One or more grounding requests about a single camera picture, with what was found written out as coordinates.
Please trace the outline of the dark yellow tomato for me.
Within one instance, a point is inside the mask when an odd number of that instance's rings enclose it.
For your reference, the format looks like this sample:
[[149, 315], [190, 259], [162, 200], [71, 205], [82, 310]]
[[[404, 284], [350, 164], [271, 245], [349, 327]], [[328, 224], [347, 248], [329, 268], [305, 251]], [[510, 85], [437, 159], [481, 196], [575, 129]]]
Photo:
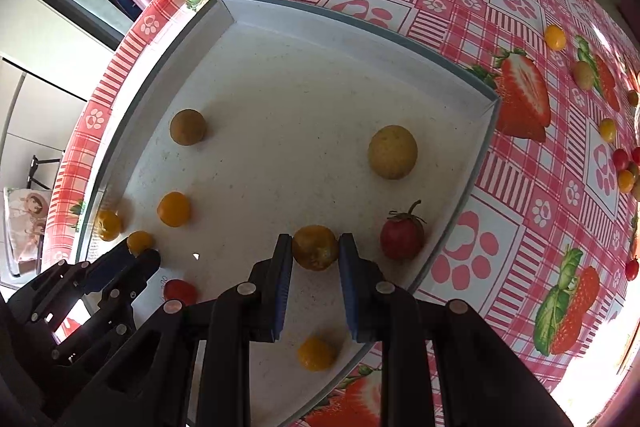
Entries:
[[293, 257], [304, 269], [323, 271], [338, 257], [334, 233], [323, 225], [307, 225], [293, 236]]

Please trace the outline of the brown-green tomato in tray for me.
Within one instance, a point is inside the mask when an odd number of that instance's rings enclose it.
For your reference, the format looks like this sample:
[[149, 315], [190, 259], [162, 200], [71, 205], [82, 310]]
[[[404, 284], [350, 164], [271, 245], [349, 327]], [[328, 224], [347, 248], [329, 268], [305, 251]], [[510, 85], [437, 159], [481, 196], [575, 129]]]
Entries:
[[207, 122], [203, 115], [195, 109], [180, 110], [172, 117], [169, 124], [171, 140], [182, 146], [201, 142], [206, 135]]

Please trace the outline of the red cherry tomato mid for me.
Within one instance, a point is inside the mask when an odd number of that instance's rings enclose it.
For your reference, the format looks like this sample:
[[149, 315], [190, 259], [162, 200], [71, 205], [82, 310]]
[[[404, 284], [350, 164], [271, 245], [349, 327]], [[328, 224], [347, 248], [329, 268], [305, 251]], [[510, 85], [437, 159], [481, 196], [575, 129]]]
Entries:
[[617, 172], [628, 169], [629, 156], [623, 148], [616, 148], [616, 150], [614, 150], [612, 161]]

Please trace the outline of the yellow tomato mid table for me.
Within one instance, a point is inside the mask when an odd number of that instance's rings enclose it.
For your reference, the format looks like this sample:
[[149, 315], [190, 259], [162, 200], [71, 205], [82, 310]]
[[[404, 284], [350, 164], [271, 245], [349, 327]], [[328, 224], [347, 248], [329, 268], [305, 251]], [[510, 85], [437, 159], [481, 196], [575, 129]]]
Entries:
[[608, 143], [614, 144], [616, 141], [617, 126], [612, 118], [603, 118], [599, 124], [599, 134], [601, 139]]

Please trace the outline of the white shallow tray box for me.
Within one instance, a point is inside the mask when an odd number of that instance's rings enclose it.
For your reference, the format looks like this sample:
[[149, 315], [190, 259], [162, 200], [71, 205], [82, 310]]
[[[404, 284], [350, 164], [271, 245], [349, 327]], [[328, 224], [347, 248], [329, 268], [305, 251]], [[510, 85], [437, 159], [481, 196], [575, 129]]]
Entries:
[[[120, 210], [127, 231], [156, 240], [160, 269], [134, 299], [137, 330], [166, 303], [167, 281], [194, 285], [197, 303], [213, 300], [271, 258], [279, 235], [292, 239], [306, 225], [352, 234], [362, 257], [414, 289], [469, 197], [498, 107], [470, 72], [396, 32], [293, 1], [209, 0], [178, 9], [131, 69], [85, 210]], [[190, 146], [169, 134], [186, 108], [207, 122]], [[372, 136], [392, 124], [418, 144], [399, 180], [368, 161]], [[191, 201], [180, 228], [157, 217], [170, 192]], [[390, 260], [380, 246], [388, 213], [418, 199], [425, 245], [411, 260]], [[250, 344], [250, 425], [300, 418], [367, 351], [348, 330], [337, 266], [293, 262], [280, 338]]]

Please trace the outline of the orange cherry tomato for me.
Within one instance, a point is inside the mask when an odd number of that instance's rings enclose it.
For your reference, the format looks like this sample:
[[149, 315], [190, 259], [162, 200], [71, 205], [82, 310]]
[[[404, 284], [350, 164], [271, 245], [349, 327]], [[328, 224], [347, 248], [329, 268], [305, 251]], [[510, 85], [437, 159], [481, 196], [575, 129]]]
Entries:
[[180, 228], [191, 219], [190, 198], [180, 192], [167, 193], [158, 203], [156, 213], [164, 225]]
[[96, 214], [94, 228], [101, 241], [111, 242], [122, 233], [122, 220], [113, 210], [102, 209]]

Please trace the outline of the large yellow-green tomato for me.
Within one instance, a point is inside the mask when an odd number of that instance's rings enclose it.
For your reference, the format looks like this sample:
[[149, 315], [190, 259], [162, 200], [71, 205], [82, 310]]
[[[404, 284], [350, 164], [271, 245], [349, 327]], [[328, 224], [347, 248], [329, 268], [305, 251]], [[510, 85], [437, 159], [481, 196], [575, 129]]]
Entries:
[[372, 136], [368, 147], [371, 169], [386, 180], [408, 176], [418, 159], [418, 144], [404, 127], [386, 126]]

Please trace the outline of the yellow cherry tomato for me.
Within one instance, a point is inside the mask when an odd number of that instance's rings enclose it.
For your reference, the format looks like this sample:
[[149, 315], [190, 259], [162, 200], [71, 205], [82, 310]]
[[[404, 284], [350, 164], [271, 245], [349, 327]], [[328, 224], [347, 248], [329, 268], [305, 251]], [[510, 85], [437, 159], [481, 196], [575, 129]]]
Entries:
[[567, 38], [558, 25], [549, 25], [544, 31], [544, 42], [552, 51], [560, 52], [566, 48]]
[[143, 251], [154, 248], [155, 239], [149, 232], [135, 231], [128, 235], [126, 243], [130, 254], [138, 257]]

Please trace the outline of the red tomato near gripper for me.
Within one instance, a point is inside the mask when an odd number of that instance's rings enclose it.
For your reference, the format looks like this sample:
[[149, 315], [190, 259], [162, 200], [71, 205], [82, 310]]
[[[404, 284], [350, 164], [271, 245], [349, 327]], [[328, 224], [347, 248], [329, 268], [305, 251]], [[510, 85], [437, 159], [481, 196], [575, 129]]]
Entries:
[[630, 259], [625, 265], [625, 277], [628, 282], [633, 281], [638, 277], [639, 273], [639, 261], [637, 258]]

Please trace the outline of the red cherry tomato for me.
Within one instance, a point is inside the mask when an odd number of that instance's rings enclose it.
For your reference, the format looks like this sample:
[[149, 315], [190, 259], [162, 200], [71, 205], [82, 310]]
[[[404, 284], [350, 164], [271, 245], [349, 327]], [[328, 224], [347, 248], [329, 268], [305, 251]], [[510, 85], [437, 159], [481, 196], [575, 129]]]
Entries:
[[163, 297], [168, 300], [179, 300], [185, 306], [193, 306], [198, 302], [198, 290], [184, 280], [173, 279], [164, 284]]

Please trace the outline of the pink strawberry checkered tablecloth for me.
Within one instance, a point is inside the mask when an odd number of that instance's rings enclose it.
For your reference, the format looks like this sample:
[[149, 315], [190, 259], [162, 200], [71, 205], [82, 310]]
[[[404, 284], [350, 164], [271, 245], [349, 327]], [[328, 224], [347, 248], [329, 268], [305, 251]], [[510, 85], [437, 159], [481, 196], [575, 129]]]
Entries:
[[[72, 246], [96, 152], [134, 63], [178, 9], [208, 0], [153, 0], [127, 31], [82, 111], [55, 180], [44, 260]], [[497, 131], [421, 297], [461, 297], [527, 364], [577, 426], [597, 421], [636, 381], [637, 203], [617, 187], [612, 154], [631, 150], [639, 55], [594, 0], [294, 0], [398, 32], [497, 90]], [[549, 49], [544, 31], [567, 43]], [[590, 91], [572, 66], [588, 62]], [[616, 122], [614, 144], [599, 134]]]

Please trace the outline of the orange cherry tomato lower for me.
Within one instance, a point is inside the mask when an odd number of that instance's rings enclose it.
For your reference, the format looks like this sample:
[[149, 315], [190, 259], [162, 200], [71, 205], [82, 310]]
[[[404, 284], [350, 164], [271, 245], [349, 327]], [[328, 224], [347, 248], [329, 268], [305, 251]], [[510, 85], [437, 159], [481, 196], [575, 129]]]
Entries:
[[122, 233], [122, 220], [113, 210], [102, 209], [96, 214], [94, 228], [101, 241], [111, 242]]

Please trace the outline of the green-brown cherry tomato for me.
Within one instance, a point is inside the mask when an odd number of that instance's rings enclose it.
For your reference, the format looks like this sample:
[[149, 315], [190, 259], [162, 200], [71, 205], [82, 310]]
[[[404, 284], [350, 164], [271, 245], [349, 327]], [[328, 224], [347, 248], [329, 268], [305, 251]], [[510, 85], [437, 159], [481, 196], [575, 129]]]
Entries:
[[593, 69], [585, 61], [577, 61], [572, 66], [572, 76], [577, 87], [582, 91], [590, 91], [596, 82]]

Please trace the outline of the orange tomato mid cluster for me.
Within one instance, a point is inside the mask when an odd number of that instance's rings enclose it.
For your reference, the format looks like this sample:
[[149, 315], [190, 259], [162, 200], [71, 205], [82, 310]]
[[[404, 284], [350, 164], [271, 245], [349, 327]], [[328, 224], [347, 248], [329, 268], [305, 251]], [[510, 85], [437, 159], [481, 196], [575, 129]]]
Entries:
[[627, 169], [620, 170], [617, 173], [617, 187], [620, 193], [628, 194], [634, 188], [636, 177]]

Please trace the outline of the red tomato with stem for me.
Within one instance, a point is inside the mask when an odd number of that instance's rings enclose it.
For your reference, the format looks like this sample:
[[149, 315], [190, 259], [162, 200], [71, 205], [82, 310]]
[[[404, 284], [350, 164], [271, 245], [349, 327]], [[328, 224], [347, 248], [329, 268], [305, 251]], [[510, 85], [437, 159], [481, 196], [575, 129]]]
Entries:
[[422, 200], [416, 200], [407, 210], [390, 210], [380, 232], [383, 255], [394, 261], [415, 258], [425, 245], [425, 221], [414, 213]]

